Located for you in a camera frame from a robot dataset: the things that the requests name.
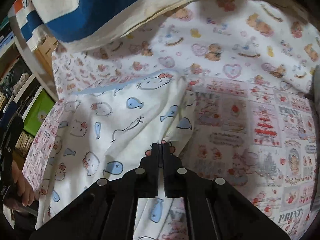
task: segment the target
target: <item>finger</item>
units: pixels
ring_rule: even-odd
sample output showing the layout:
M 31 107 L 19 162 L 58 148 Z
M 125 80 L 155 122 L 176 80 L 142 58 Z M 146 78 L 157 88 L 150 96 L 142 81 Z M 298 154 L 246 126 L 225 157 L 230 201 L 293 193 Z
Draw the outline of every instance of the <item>finger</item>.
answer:
M 22 172 L 20 172 L 20 176 L 17 181 L 17 188 L 18 188 L 18 196 L 22 196 L 22 194 L 26 190 L 25 178 L 23 177 Z
M 17 183 L 21 171 L 19 170 L 18 165 L 15 161 L 12 161 L 11 168 L 12 168 L 13 183 Z
M 13 198 L 5 198 L 3 200 L 4 205 L 6 205 L 8 208 L 13 209 L 13 210 L 18 210 L 19 205 L 17 201 Z
M 30 187 L 27 184 L 25 185 L 25 191 L 22 195 L 22 204 L 26 207 L 29 204 Z
M 29 194 L 29 203 L 28 203 L 28 205 L 30 206 L 33 203 L 34 200 L 35 200 L 35 193 L 33 192 L 33 189 L 30 186 L 30 194 Z

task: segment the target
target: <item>striped cloth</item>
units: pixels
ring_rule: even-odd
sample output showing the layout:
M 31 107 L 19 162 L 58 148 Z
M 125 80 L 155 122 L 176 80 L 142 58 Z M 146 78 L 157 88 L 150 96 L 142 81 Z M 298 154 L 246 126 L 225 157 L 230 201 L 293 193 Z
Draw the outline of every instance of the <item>striped cloth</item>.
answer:
M 51 33 L 70 52 L 94 49 L 192 0 L 17 0 L 18 25 L 33 51 Z

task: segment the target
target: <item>pile of fabric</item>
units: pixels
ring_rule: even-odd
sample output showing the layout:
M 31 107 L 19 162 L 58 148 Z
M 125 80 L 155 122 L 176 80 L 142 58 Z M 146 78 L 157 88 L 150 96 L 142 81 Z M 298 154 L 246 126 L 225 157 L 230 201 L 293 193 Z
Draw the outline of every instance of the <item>pile of fabric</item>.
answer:
M 98 178 L 120 178 L 137 167 L 151 143 L 165 140 L 187 168 L 224 177 L 299 239 L 319 209 L 315 200 L 310 211 L 318 121 L 305 94 L 320 37 L 298 5 L 273 1 L 290 4 L 296 17 L 263 1 L 197 0 L 96 49 L 58 45 L 52 64 L 60 101 L 24 167 L 40 196 L 37 226 Z M 123 142 L 132 143 L 130 150 Z M 79 178 L 83 184 L 76 185 Z M 182 200 L 160 193 L 139 201 L 134 236 L 186 239 Z

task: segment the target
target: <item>white cloth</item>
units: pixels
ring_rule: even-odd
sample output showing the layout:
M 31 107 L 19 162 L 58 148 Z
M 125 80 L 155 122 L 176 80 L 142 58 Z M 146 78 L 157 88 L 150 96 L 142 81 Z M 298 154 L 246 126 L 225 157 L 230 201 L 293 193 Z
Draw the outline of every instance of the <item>white cloth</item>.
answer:
M 194 126 L 196 97 L 186 87 L 184 77 L 166 71 L 121 90 L 71 95 L 63 105 L 44 171 L 46 194 L 40 196 L 37 228 L 99 178 L 118 179 L 137 168 L 152 143 L 170 141 L 178 155 Z M 139 201 L 136 234 L 159 235 L 166 220 L 162 214 L 169 212 L 172 200 L 164 197 L 162 186 L 156 222 L 150 216 L 154 201 Z

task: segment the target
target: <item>blue whale print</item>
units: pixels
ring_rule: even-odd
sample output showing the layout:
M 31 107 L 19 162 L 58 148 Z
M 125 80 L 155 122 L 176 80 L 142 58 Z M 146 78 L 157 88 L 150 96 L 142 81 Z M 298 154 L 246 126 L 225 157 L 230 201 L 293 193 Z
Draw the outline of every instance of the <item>blue whale print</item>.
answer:
M 158 223 L 161 219 L 163 201 L 164 201 L 163 199 L 157 198 L 156 203 L 151 210 L 150 220 L 155 223 Z
M 186 117 L 182 118 L 180 120 L 179 124 L 177 125 L 177 128 L 192 130 L 192 126 L 191 126 L 190 120 L 188 118 L 186 118 Z
M 48 164 L 53 165 L 53 162 L 54 162 L 54 157 L 50 157 L 48 160 Z
M 128 98 L 127 99 L 127 108 L 134 109 L 134 108 L 143 108 L 144 103 L 140 102 L 137 98 Z
M 96 135 L 97 135 L 96 139 L 97 140 L 100 139 L 100 131 L 101 131 L 101 123 L 100 122 L 96 122 L 94 124 L 94 131 L 96 132 Z
M 52 199 L 54 202 L 59 202 L 59 200 L 60 200 L 60 196 L 58 195 L 58 193 L 55 190 L 53 190 L 53 192 L 52 192 Z
M 160 116 L 160 122 L 163 122 L 167 117 L 175 117 L 178 112 L 178 106 L 173 105 L 170 107 L 168 112 L 165 115 Z
M 63 156 L 67 156 L 67 155 L 73 155 L 73 156 L 75 156 L 75 155 L 76 155 L 76 151 L 73 151 L 73 150 L 67 148 L 67 149 L 64 151 Z
M 62 122 L 59 123 L 58 128 L 63 128 L 63 127 L 66 127 L 66 126 L 68 126 L 68 122 L 67 121 L 62 121 Z
M 107 163 L 107 167 L 105 170 L 103 170 L 103 175 L 105 172 L 113 174 L 113 175 L 119 175 L 123 171 L 123 165 L 121 162 L 109 162 Z

